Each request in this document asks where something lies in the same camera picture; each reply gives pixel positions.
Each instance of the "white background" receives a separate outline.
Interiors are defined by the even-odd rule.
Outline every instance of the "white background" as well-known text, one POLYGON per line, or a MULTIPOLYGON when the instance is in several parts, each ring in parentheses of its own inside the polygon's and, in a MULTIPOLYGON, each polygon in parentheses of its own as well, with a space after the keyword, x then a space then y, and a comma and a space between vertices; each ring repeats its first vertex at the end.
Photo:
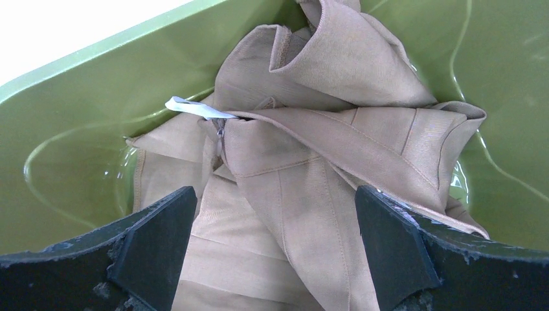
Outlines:
POLYGON ((191 0, 0 0, 0 86, 191 0))

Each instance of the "white garment tag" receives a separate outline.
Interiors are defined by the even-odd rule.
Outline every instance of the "white garment tag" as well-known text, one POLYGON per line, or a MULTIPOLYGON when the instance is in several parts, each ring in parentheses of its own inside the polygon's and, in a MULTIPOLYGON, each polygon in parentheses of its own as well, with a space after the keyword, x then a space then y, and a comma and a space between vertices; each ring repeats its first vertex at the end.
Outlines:
POLYGON ((200 102, 190 102, 187 99, 174 96, 165 104, 166 108, 173 111, 192 113, 200 117, 210 119, 238 119, 234 115, 224 113, 200 102))

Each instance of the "green bin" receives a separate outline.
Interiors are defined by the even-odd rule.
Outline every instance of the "green bin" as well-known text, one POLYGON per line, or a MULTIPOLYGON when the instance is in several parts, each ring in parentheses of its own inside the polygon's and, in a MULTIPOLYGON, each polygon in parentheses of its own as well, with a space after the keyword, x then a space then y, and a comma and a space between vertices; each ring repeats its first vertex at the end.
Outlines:
MULTIPOLYGON (((361 2, 438 100, 487 111, 451 194, 494 241, 549 251, 549 2, 361 2)), ((293 0, 195 0, 1 86, 0 255, 128 215, 125 137, 173 117, 172 95, 207 96, 234 46, 272 23, 306 20, 293 0)))

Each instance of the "white tag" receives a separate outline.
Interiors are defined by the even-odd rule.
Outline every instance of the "white tag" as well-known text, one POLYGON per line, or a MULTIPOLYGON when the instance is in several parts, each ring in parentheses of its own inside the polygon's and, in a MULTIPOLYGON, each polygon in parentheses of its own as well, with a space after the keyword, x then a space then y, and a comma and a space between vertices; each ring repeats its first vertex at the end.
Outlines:
POLYGON ((200 102, 190 102, 187 99, 174 96, 165 104, 166 108, 173 111, 192 113, 200 117, 210 119, 237 119, 238 117, 224 113, 200 102))

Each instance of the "folded fabric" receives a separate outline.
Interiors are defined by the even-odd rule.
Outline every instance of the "folded fabric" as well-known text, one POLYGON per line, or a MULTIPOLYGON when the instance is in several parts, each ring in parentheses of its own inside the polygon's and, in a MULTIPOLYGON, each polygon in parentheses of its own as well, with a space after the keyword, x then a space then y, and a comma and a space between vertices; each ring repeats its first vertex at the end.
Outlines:
POLYGON ((201 196, 174 308, 379 310, 359 185, 488 238, 448 195, 484 111, 437 104, 358 0, 297 2, 308 28, 258 26, 219 70, 206 102, 240 119, 180 114, 129 142, 136 209, 181 183, 201 196))

